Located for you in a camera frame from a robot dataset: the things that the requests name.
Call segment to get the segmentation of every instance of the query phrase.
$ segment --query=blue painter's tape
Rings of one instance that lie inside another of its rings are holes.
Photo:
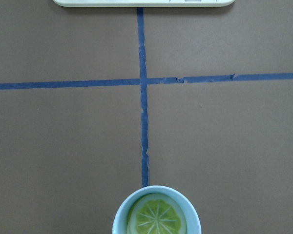
[[[145,48],[145,25],[143,8],[138,7],[138,37],[139,37],[139,60],[140,60],[140,88],[141,88],[141,145],[142,145],[142,187],[149,185],[148,171],[148,116],[147,116],[147,66]]]
[[[293,79],[293,73],[280,74],[253,74],[253,75],[226,75],[226,76],[206,76],[206,77],[168,77],[168,78],[149,78],[148,84],[182,84],[182,83],[210,83],[227,81],[257,81],[257,80],[283,80]]]
[[[139,85],[139,79],[110,79],[110,80],[85,80],[85,81],[51,81],[51,82],[25,82],[25,83],[1,83],[0,90],[5,89],[47,89],[47,88],[72,88],[72,87],[96,87]]]
[[[232,81],[293,79],[293,73],[251,74],[234,76]]]

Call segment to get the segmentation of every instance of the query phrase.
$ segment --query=white cup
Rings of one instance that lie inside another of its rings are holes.
[[[115,215],[112,234],[126,234],[127,217],[131,206],[140,197],[152,193],[165,194],[175,200],[185,215],[187,222],[187,234],[201,234],[199,216],[197,215],[197,212],[191,202],[180,192],[160,185],[141,188],[126,198]]]

